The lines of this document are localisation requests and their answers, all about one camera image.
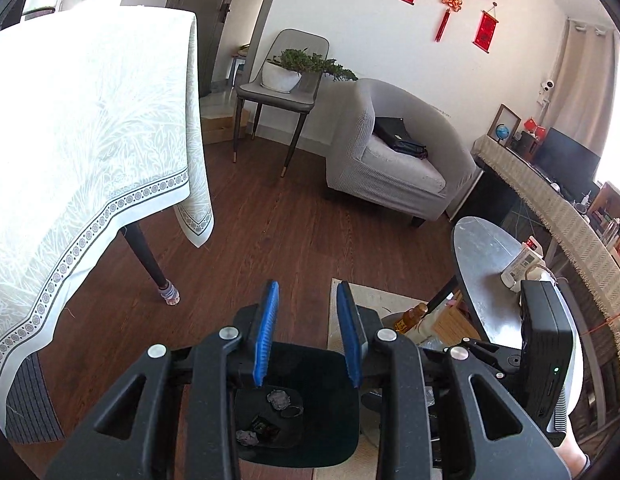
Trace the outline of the white printed card box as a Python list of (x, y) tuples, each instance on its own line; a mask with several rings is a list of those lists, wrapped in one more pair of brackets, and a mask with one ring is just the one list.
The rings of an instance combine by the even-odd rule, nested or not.
[(543, 262), (543, 248), (538, 240), (530, 235), (520, 246), (516, 257), (501, 272), (501, 282), (511, 292), (519, 292), (520, 282), (526, 278), (526, 273)]

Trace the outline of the black trash bin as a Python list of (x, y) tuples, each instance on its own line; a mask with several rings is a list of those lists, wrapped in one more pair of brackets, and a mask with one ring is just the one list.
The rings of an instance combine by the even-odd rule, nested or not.
[(359, 390), (345, 357), (275, 342), (263, 385), (234, 396), (238, 457), (284, 468), (339, 465), (357, 449)]

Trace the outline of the beige fringed cabinet cloth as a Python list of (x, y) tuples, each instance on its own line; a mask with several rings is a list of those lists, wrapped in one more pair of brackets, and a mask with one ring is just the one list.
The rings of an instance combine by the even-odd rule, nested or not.
[(615, 336), (620, 359), (620, 267), (572, 205), (523, 160), (488, 136), (472, 148), (542, 220), (586, 283)]

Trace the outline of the cardboard box on floor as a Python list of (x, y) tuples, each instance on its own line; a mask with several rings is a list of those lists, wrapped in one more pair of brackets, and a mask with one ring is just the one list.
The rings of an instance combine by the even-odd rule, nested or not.
[(235, 106), (204, 106), (200, 110), (203, 144), (211, 145), (233, 140)]

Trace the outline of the black handbag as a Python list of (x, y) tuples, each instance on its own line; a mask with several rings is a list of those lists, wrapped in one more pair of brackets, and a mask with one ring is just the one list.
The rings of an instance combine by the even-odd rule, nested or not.
[(373, 132), (392, 151), (418, 159), (426, 159), (428, 157), (426, 145), (411, 138), (402, 118), (376, 117)]

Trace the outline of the black monitor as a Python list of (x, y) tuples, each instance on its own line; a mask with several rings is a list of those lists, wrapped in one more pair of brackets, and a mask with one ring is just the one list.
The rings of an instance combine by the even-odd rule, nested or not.
[(567, 200), (580, 202), (594, 187), (600, 160), (595, 152), (551, 128), (532, 157), (532, 165), (556, 183)]

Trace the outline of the small blue globe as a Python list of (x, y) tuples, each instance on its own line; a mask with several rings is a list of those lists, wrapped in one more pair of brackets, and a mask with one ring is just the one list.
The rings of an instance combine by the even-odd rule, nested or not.
[(496, 134), (496, 140), (498, 140), (499, 143), (504, 145), (506, 141), (508, 140), (508, 138), (510, 137), (511, 130), (510, 128), (506, 127), (504, 124), (499, 124), (494, 129), (494, 133)]

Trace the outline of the potted green plant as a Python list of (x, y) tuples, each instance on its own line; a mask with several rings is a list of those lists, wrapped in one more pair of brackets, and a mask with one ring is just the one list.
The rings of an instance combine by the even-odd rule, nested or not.
[(334, 81), (356, 81), (357, 75), (343, 67), (333, 58), (307, 50), (285, 49), (278, 55), (271, 55), (261, 70), (261, 86), (281, 93), (290, 93), (305, 74), (331, 76)]

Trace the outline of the framed picture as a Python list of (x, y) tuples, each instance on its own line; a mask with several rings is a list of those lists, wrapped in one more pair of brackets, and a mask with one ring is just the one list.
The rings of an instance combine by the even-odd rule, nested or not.
[(519, 124), (520, 117), (508, 106), (501, 104), (488, 130), (488, 137), (505, 146), (512, 134), (517, 131)]

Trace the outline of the grey dining chair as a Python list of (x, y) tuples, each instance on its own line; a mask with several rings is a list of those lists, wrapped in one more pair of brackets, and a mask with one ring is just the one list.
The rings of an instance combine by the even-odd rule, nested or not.
[(233, 162), (237, 162), (238, 140), (241, 113), (245, 102), (257, 104), (253, 130), (257, 130), (261, 110), (265, 106), (287, 110), (298, 115), (293, 140), (290, 141), (281, 177), (285, 177), (301, 132), (315, 105), (317, 92), (322, 75), (308, 70), (289, 70), (281, 65), (283, 58), (299, 58), (296, 52), (305, 54), (308, 58), (313, 55), (327, 58), (329, 42), (322, 36), (303, 32), (302, 30), (286, 28), (282, 30), (267, 51), (267, 57), (261, 64), (257, 76), (247, 84), (236, 87), (236, 104), (233, 125)]

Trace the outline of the patterned white tablecloth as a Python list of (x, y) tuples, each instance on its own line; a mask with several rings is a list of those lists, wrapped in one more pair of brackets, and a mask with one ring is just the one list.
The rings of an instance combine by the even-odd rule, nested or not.
[(194, 13), (152, 6), (0, 31), (0, 424), (119, 229), (172, 208), (191, 244), (210, 237), (197, 52)]

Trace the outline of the beige curtain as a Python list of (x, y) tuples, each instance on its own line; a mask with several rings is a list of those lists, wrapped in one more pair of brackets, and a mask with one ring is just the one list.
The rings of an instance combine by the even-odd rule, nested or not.
[(611, 28), (569, 20), (541, 124), (602, 155), (610, 130), (620, 62), (620, 38)]

